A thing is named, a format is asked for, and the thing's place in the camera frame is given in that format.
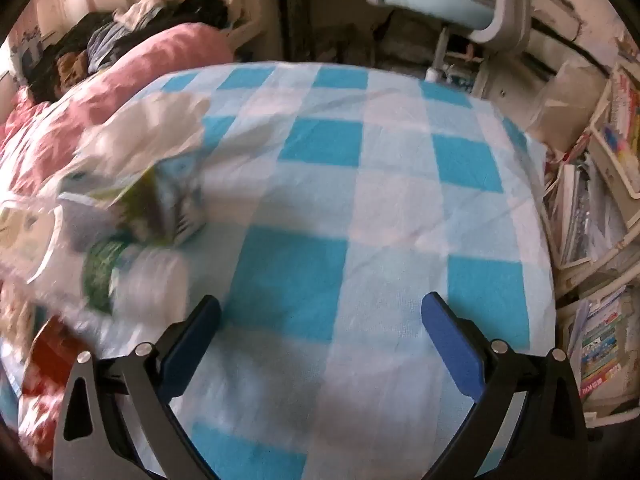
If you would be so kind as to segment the pile of dark clothes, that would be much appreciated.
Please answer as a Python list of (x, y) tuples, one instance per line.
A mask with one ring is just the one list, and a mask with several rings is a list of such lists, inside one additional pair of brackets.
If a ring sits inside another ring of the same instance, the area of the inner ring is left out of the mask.
[(30, 94), (36, 103), (54, 102), (144, 40), (182, 23), (224, 29), (230, 24), (229, 9), (224, 0), (141, 0), (124, 14), (91, 12), (26, 70)]

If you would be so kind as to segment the white plastic bag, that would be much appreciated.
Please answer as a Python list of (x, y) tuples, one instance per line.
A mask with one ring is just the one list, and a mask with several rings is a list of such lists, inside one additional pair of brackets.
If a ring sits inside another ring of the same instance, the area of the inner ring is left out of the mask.
[(81, 288), (90, 249), (109, 238), (145, 246), (107, 210), (128, 177), (159, 160), (198, 151), (209, 100), (152, 93), (85, 131), (72, 161), (32, 197), (1, 201), (1, 278), (26, 287)]

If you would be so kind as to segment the pink duvet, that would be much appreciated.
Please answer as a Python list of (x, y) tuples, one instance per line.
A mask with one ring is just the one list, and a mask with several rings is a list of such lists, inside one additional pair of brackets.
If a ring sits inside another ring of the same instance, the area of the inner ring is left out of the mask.
[[(183, 23), (144, 40), (112, 67), (76, 84), (58, 102), (33, 112), (18, 128), (1, 128), (1, 200), (32, 197), (74, 158), (86, 130), (105, 124), (121, 108), (149, 96), (161, 76), (228, 64), (224, 35), (203, 23)], [(49, 467), (70, 369), (85, 343), (64, 323), (87, 306), (82, 288), (26, 287), (1, 279), (1, 325), (27, 338), (28, 357), (17, 437), (27, 456)]]

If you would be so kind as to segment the white book shelf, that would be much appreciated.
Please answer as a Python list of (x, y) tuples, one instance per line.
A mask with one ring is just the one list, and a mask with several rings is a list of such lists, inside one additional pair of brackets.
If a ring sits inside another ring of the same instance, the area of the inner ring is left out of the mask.
[(620, 58), (544, 192), (556, 331), (590, 429), (639, 416), (639, 65)]

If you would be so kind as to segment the clear plastic bottle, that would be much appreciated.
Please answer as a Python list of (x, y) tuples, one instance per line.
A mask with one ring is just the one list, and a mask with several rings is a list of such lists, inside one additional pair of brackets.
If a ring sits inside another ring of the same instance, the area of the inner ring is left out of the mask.
[(88, 307), (157, 326), (186, 316), (189, 286), (189, 267), (180, 252), (116, 238), (96, 243), (81, 272)]

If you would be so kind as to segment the blue checkered tablecloth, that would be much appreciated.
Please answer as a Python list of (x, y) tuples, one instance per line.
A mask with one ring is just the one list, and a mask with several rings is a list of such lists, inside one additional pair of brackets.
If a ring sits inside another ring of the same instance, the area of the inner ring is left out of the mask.
[(157, 91), (210, 101), (207, 222), (184, 251), (224, 317), (172, 406), (222, 478), (421, 478), (471, 406), (422, 325), (429, 292), (488, 338), (552, 347), (546, 150), (491, 103), (329, 64)]

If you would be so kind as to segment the blue tissue pack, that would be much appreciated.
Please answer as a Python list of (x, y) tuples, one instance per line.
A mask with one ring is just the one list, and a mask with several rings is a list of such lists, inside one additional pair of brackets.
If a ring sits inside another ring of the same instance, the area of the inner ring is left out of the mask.
[(159, 160), (128, 177), (107, 210), (142, 243), (180, 245), (206, 222), (202, 169), (198, 151)]

